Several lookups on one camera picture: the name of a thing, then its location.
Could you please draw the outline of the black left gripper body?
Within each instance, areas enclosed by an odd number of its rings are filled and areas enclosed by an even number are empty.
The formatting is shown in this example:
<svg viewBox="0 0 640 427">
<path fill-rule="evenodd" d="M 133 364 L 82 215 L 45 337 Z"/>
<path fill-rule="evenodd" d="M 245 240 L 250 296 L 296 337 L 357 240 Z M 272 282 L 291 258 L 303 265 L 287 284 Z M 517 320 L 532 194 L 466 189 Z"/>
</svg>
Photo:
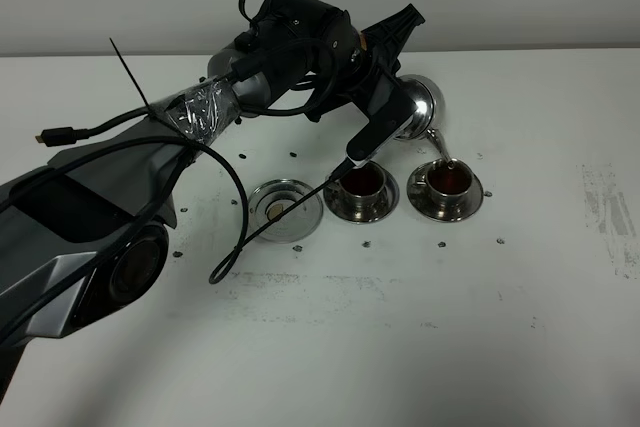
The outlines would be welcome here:
<svg viewBox="0 0 640 427">
<path fill-rule="evenodd" d="M 319 106 L 319 117 L 352 103 L 371 118 L 398 84 L 399 55 L 413 30 L 424 22 L 414 5 L 408 4 L 360 31 L 360 46 L 352 54 L 351 65 L 340 71 L 332 93 Z"/>
</svg>

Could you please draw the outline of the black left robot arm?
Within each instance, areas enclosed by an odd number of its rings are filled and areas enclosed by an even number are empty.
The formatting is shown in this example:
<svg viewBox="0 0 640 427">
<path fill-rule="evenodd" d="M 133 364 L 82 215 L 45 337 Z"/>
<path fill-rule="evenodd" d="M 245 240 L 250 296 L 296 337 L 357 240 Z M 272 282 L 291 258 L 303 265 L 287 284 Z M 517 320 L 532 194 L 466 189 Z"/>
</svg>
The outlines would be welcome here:
<svg viewBox="0 0 640 427">
<path fill-rule="evenodd" d="M 55 156 L 1 188 L 2 349 L 67 336 L 144 295 L 168 256 L 181 174 L 239 119 L 284 117 L 285 93 L 310 92 L 294 114 L 311 121 L 348 103 L 367 117 L 331 180 L 367 162 L 414 115 L 398 57 L 423 21 L 407 6 L 360 30 L 319 0 L 265 0 L 198 84 L 106 122 L 114 138 L 42 132 Z"/>
</svg>

